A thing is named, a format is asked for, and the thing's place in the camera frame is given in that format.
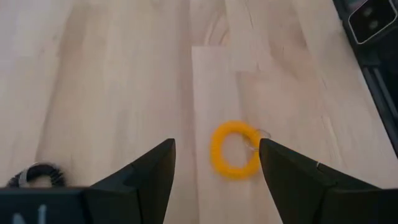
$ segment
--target wooden floor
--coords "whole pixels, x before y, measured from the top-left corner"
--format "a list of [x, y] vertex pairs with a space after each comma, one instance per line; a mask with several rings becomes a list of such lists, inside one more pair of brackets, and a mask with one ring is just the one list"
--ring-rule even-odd
[[[165, 223], [281, 223], [261, 171], [210, 166], [240, 119], [326, 165], [398, 187], [398, 159], [330, 0], [0, 0], [0, 184], [50, 161], [90, 185], [177, 141]], [[250, 156], [239, 136], [232, 164]]]

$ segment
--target yellow coiled keychain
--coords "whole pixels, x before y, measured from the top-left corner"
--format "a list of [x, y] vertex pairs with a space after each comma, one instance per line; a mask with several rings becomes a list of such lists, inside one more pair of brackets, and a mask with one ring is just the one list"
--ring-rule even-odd
[[211, 163], [216, 171], [232, 179], [245, 179], [255, 174], [260, 167], [259, 151], [254, 151], [252, 158], [242, 168], [229, 165], [222, 156], [221, 147], [225, 137], [231, 133], [246, 136], [255, 149], [260, 146], [261, 134], [258, 130], [242, 121], [228, 121], [223, 123], [213, 133], [210, 146]]

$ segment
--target light wood surface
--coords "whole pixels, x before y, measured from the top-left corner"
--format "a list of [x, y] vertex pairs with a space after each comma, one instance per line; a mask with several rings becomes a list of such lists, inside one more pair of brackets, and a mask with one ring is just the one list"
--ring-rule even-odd
[[[0, 184], [35, 161], [90, 185], [177, 141], [165, 223], [281, 223], [261, 171], [210, 136], [240, 119], [379, 187], [398, 159], [332, 1], [0, 0]], [[251, 155], [224, 145], [230, 163]]]

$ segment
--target wood grain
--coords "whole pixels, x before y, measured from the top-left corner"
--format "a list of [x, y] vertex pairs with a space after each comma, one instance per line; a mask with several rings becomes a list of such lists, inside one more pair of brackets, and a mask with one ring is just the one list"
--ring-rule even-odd
[[[230, 181], [240, 119], [379, 187], [398, 160], [331, 1], [1, 0], [0, 184], [35, 161], [90, 185], [177, 141], [165, 223], [281, 223], [261, 171]], [[251, 156], [231, 135], [224, 156]]]

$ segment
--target black coiled keychain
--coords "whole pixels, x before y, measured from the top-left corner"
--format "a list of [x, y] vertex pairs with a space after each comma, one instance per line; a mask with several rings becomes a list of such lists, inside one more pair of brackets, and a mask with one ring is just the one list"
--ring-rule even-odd
[[23, 187], [23, 185], [42, 176], [48, 176], [50, 178], [52, 187], [65, 186], [63, 173], [56, 165], [49, 163], [36, 163], [15, 175], [7, 183], [7, 187]]

